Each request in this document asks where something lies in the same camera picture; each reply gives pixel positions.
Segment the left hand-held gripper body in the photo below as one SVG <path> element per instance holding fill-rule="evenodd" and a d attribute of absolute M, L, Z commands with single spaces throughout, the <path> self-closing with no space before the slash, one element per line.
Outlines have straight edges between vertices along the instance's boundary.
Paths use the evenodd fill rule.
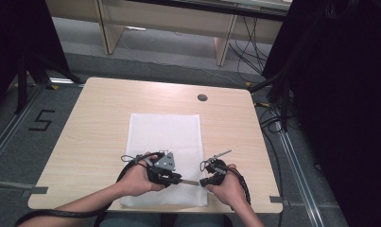
<path fill-rule="evenodd" d="M 146 158 L 147 177 L 152 183 L 167 186 L 168 174 L 175 172 L 174 156 L 172 152 L 150 153 Z"/>

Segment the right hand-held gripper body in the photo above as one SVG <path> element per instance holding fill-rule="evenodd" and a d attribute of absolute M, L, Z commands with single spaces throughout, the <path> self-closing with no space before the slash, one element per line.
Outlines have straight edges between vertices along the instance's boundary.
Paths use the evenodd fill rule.
<path fill-rule="evenodd" d="M 207 172 L 212 173 L 213 176 L 222 175 L 224 180 L 228 168 L 227 165 L 222 160 L 220 160 L 220 157 L 230 152 L 231 150 L 229 149 L 227 151 L 213 155 L 207 160 L 202 161 L 200 163 L 200 171 L 207 170 Z"/>

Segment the white mesh cloth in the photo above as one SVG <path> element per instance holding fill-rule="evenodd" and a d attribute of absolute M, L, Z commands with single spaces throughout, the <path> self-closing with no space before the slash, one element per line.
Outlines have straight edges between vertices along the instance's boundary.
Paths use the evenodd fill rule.
<path fill-rule="evenodd" d="M 185 180 L 198 182 L 203 178 L 205 174 L 199 168 L 204 159 L 199 115 L 133 113 L 126 154 L 135 156 L 160 150 L 173 153 L 175 171 Z M 123 197 L 120 203 L 126 207 L 206 206 L 208 196 L 201 186 L 179 183 L 138 197 Z"/>

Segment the person's right hand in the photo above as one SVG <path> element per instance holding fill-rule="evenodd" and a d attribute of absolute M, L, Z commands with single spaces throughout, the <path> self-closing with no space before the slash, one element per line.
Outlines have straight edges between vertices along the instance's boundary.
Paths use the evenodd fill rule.
<path fill-rule="evenodd" d="M 221 185 L 207 185 L 207 189 L 212 192 L 222 203 L 231 206 L 236 210 L 241 205 L 248 204 L 244 190 L 234 173 L 229 171 Z"/>

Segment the person's left hand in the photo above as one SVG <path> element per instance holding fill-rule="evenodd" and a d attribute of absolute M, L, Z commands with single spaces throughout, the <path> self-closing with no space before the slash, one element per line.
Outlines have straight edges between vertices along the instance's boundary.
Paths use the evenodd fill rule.
<path fill-rule="evenodd" d="M 147 162 L 145 160 L 141 160 L 131 167 L 117 183 L 118 195 L 120 197 L 138 197 L 147 192 L 161 191 L 163 189 L 165 189 L 163 184 L 156 184 L 148 179 Z"/>

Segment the black metal stand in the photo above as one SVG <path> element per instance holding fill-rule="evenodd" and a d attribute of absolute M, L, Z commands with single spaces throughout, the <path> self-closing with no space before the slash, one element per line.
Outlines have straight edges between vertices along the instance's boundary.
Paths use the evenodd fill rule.
<path fill-rule="evenodd" d="M 248 89 L 250 93 L 254 93 L 271 85 L 267 99 L 270 104 L 281 102 L 279 122 L 284 131 L 287 131 L 288 78 L 294 72 L 300 47 L 303 46 L 303 35 L 307 29 L 308 23 L 302 19 L 291 18 L 282 23 L 262 73 L 265 81 Z"/>
<path fill-rule="evenodd" d="M 27 74 L 31 75 L 36 84 L 50 86 L 51 79 L 46 73 L 47 69 L 60 73 L 76 84 L 84 83 L 82 79 L 70 72 L 68 66 L 62 67 L 55 61 L 35 52 L 23 52 L 18 60 L 18 106 L 16 114 L 20 114 L 27 104 Z"/>

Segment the light wooden desk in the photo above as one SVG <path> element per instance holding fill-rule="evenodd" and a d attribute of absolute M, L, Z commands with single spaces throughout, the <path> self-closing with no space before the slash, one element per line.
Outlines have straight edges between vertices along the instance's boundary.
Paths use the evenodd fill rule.
<path fill-rule="evenodd" d="M 126 26 L 209 36 L 216 64 L 231 40 L 273 44 L 292 0 L 45 0 L 53 17 L 99 25 L 111 55 Z"/>

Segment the black curtain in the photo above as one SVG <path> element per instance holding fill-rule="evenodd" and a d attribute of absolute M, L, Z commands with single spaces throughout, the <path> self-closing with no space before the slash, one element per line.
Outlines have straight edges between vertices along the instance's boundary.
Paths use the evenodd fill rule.
<path fill-rule="evenodd" d="M 0 103 L 19 71 L 19 60 L 37 83 L 47 69 L 74 82 L 45 0 L 0 0 Z"/>
<path fill-rule="evenodd" d="M 297 116 L 349 226 L 381 227 L 381 0 L 293 0 L 265 77 L 310 28 L 286 76 Z"/>

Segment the metal floor rail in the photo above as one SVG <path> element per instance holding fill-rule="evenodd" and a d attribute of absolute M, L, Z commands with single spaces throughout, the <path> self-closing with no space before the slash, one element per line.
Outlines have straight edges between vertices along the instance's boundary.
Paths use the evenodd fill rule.
<path fill-rule="evenodd" d="M 28 97 L 24 99 L 23 105 L 18 104 L 17 112 L 13 115 L 6 127 L 0 133 L 0 156 L 8 146 L 12 137 L 25 121 L 37 97 L 45 89 L 55 89 L 59 86 L 72 86 L 82 88 L 84 86 L 84 82 L 73 82 L 70 79 L 51 78 L 48 85 L 34 85 L 33 89 L 29 92 Z"/>
<path fill-rule="evenodd" d="M 310 219 L 312 227 L 325 227 L 320 208 L 318 207 L 309 184 L 303 174 L 302 167 L 288 133 L 279 122 L 275 124 L 275 128 L 278 130 L 282 146 L 285 150 L 286 158 L 289 162 L 290 169 L 293 173 L 296 185 L 298 186 L 306 213 Z"/>

